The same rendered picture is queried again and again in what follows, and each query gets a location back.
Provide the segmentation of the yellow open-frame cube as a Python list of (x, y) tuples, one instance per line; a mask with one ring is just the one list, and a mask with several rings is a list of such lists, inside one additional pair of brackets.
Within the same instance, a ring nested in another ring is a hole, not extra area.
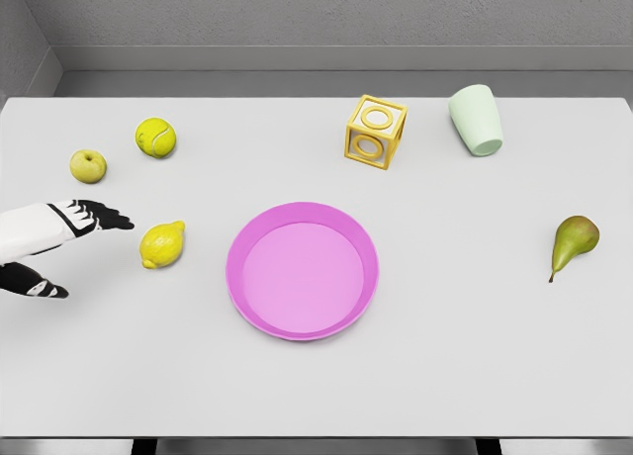
[(363, 95), (346, 124), (344, 156), (387, 170), (400, 145), (408, 107)]

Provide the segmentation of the pink round plate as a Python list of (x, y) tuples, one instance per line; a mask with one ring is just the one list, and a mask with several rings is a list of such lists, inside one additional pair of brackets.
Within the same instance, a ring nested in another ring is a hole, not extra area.
[(312, 202), (253, 218), (226, 259), (237, 311), (258, 330), (291, 341), (324, 339), (357, 322), (379, 275), (370, 234), (346, 213)]

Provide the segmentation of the yellow-green apple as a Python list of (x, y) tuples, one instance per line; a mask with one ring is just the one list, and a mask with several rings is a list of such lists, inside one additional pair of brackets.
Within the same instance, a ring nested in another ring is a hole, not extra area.
[(69, 170), (76, 180), (85, 184), (95, 184), (105, 177), (107, 161), (97, 150), (80, 149), (70, 157)]

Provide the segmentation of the pale green cup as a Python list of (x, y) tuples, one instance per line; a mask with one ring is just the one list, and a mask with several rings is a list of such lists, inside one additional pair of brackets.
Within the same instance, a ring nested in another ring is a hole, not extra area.
[(448, 109), (460, 138), (474, 156), (488, 156), (501, 148), (501, 120), (489, 86), (474, 84), (462, 88), (450, 97)]

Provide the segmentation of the green pear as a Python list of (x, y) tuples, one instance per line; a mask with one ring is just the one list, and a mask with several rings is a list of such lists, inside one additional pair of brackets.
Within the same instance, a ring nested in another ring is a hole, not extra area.
[(571, 216), (563, 220), (555, 233), (549, 283), (576, 256), (592, 251), (598, 244), (600, 231), (585, 216)]

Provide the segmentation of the yellow-green tennis ball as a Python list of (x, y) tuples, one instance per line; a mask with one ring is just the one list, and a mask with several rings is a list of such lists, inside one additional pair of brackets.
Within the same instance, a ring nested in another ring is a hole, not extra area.
[(163, 158), (170, 154), (176, 145), (176, 140), (173, 127), (161, 118), (145, 119), (136, 128), (137, 147), (154, 158)]

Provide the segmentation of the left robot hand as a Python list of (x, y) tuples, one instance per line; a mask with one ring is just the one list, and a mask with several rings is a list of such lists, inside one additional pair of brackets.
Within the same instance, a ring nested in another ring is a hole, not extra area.
[(68, 291), (21, 264), (26, 256), (56, 249), (96, 230), (135, 227), (105, 204), (73, 199), (32, 204), (0, 213), (0, 290), (26, 297), (65, 299)]

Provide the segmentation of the yellow lemon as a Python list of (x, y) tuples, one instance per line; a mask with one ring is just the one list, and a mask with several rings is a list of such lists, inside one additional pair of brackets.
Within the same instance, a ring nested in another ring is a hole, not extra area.
[(141, 265), (146, 269), (157, 269), (175, 262), (183, 251), (184, 231), (182, 221), (149, 229), (139, 244)]

